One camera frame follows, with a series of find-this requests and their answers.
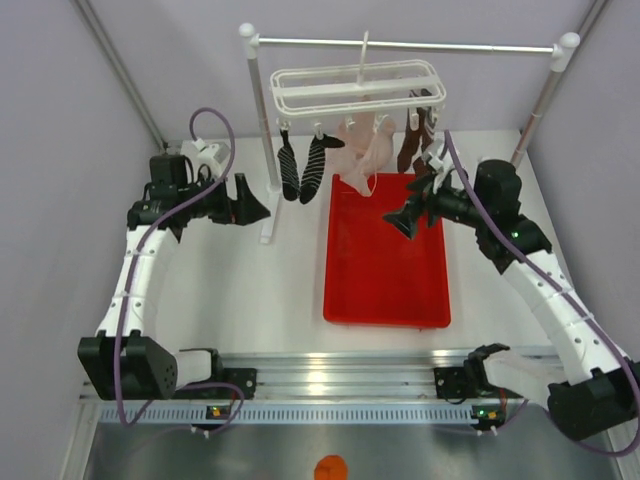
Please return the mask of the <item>black striped sock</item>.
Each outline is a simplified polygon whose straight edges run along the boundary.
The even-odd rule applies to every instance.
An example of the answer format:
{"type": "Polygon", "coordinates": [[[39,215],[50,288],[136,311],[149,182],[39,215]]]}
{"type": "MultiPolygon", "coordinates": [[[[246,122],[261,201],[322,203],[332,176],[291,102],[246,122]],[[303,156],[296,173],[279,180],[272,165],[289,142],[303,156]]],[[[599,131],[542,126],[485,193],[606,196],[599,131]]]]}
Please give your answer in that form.
{"type": "Polygon", "coordinates": [[[314,136],[308,151],[307,165],[302,174],[300,183],[299,201],[306,205],[311,202],[321,186],[325,166],[326,151],[329,149],[340,149],[345,146],[345,142],[337,137],[323,135],[321,138],[314,136]]]}
{"type": "Polygon", "coordinates": [[[282,145],[277,152],[280,167],[282,193],[287,201],[295,201],[300,194],[300,180],[293,147],[289,140],[289,132],[281,130],[282,145]]]}

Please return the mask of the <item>brown sock striped cuff long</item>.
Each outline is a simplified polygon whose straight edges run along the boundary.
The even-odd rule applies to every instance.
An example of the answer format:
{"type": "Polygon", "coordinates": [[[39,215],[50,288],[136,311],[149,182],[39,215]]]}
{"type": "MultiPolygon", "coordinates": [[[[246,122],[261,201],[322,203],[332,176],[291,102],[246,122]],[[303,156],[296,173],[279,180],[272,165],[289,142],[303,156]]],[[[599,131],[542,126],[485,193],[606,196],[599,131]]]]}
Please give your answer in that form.
{"type": "Polygon", "coordinates": [[[396,160],[399,173],[405,173],[412,164],[412,159],[425,135],[425,118],[424,108],[417,107],[415,110],[407,111],[404,139],[396,160]]]}

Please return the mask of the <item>pale pink sock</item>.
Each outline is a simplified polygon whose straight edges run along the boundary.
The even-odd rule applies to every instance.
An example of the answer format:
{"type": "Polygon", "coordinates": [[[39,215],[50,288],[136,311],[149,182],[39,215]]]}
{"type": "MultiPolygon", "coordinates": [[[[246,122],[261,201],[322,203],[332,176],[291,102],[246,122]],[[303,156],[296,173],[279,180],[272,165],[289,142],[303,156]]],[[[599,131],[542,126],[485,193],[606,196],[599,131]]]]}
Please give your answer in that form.
{"type": "Polygon", "coordinates": [[[390,162],[396,123],[386,113],[358,112],[345,117],[336,137],[344,146],[332,150],[328,161],[340,180],[363,197],[370,197],[377,174],[390,162]]]}

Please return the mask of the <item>white clip sock hanger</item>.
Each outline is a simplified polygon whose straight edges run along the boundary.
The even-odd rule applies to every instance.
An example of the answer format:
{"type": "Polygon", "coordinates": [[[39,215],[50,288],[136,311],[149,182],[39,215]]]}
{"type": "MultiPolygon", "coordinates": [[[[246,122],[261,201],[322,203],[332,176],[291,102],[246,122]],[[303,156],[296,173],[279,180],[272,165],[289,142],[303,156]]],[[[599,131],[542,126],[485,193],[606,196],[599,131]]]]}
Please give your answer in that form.
{"type": "Polygon", "coordinates": [[[361,113],[386,115],[419,108],[441,108],[447,91],[436,69],[420,59],[366,61],[372,45],[361,42],[359,62],[314,68],[280,69],[271,74],[270,91],[280,118],[310,120],[351,118],[361,113]]]}

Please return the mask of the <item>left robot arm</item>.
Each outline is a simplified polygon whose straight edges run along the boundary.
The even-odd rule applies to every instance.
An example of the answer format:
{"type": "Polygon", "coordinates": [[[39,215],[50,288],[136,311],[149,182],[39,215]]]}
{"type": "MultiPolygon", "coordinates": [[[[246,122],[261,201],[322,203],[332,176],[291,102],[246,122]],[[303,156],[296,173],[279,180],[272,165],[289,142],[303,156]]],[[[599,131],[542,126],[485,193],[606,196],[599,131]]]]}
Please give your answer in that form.
{"type": "Polygon", "coordinates": [[[96,333],[77,355],[102,400],[168,400],[192,384],[205,397],[225,388],[218,352],[210,347],[170,352],[155,338],[162,289],[184,230],[193,220],[246,226],[269,217],[246,176],[236,173],[236,195],[212,168],[195,169],[181,154],[149,161],[150,180],[127,212],[123,264],[96,333]]]}

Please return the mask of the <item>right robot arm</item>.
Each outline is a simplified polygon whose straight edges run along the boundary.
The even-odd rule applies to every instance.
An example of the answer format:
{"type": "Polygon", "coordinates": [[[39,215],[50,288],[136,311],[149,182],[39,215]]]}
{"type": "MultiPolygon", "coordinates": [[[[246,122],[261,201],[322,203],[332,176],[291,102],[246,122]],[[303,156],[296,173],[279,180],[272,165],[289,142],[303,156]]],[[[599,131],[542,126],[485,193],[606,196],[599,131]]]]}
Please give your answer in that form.
{"type": "Polygon", "coordinates": [[[573,441],[585,440],[639,417],[639,364],[603,333],[562,271],[551,242],[520,211],[522,181],[510,163],[489,159],[476,170],[473,188],[427,174],[408,186],[404,205],[385,222],[414,238],[421,220],[446,219],[473,229],[476,243],[520,296],[561,362],[549,368],[494,343],[464,362],[469,390],[490,396],[515,393],[546,410],[573,441]]]}

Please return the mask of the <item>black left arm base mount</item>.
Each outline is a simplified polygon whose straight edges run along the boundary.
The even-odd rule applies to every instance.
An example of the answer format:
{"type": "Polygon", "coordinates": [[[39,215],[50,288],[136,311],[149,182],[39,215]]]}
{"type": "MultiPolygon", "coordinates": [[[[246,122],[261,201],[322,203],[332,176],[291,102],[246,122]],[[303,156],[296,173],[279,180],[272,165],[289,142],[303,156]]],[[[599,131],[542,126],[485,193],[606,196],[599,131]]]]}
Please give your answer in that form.
{"type": "Polygon", "coordinates": [[[257,387],[255,368],[224,368],[220,378],[189,384],[172,396],[173,400],[251,400],[257,387]]]}

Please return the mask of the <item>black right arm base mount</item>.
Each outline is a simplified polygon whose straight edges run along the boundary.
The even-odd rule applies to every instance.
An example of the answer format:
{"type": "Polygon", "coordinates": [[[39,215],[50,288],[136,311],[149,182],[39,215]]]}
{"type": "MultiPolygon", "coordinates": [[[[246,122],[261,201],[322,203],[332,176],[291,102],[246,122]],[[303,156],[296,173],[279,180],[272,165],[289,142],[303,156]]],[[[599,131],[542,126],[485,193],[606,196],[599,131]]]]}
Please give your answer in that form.
{"type": "Polygon", "coordinates": [[[481,345],[468,353],[460,365],[435,367],[433,374],[437,398],[453,405],[480,398],[524,401],[515,392],[489,383],[483,361],[502,352],[515,353],[515,350],[502,343],[481,345]]]}

